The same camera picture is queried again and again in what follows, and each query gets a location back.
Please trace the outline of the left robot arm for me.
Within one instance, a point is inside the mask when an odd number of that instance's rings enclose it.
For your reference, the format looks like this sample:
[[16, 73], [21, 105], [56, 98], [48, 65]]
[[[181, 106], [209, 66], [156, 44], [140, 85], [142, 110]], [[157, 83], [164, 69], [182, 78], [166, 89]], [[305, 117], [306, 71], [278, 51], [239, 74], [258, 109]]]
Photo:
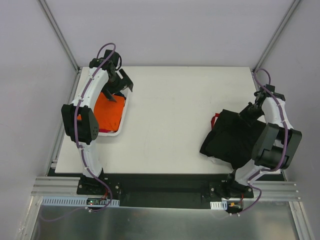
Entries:
[[122, 57], [107, 49], [89, 63], [84, 86], [70, 104], [61, 108], [64, 130], [75, 143], [82, 163], [78, 194], [109, 197], [111, 190], [104, 181], [97, 138], [100, 134], [116, 136], [124, 122], [128, 92], [134, 83], [122, 69]]

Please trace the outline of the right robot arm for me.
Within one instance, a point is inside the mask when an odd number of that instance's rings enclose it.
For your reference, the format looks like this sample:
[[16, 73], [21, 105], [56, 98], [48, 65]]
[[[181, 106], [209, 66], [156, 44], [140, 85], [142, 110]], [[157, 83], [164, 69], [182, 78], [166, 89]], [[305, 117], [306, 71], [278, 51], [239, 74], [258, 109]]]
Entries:
[[254, 95], [255, 102], [248, 103], [238, 116], [250, 127], [264, 116], [265, 127], [253, 145], [251, 159], [223, 182], [228, 199], [252, 192], [253, 182], [264, 174], [288, 168], [302, 139], [302, 133], [288, 121], [285, 97], [275, 92], [275, 86], [261, 86]]

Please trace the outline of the black t shirt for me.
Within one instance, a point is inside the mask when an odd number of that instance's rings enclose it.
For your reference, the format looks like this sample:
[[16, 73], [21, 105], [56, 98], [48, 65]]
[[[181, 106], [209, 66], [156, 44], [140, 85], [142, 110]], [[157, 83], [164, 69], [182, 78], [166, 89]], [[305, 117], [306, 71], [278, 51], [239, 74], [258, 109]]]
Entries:
[[199, 152], [231, 164], [234, 170], [239, 169], [252, 159], [253, 147], [265, 127], [266, 124], [258, 120], [249, 126], [238, 113], [224, 109]]

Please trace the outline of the orange t shirt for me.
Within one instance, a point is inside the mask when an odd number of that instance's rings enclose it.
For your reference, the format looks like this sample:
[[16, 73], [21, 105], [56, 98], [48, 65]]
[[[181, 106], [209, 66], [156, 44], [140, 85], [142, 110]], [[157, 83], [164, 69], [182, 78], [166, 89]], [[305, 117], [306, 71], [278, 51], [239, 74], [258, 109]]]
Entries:
[[113, 95], [116, 102], [109, 101], [103, 93], [100, 93], [95, 103], [93, 114], [97, 120], [98, 127], [94, 133], [97, 135], [99, 129], [118, 131], [125, 107], [126, 98]]

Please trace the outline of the pink t shirt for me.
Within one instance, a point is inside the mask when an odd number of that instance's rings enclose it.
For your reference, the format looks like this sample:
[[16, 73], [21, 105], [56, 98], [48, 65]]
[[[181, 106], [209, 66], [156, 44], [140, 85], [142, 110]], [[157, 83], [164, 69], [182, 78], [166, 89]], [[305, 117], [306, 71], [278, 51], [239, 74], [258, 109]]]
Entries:
[[116, 133], [117, 131], [100, 128], [100, 129], [99, 129], [99, 132], [100, 132], [100, 133], [106, 133], [106, 134], [108, 134], [108, 133], [113, 134], [113, 133]]

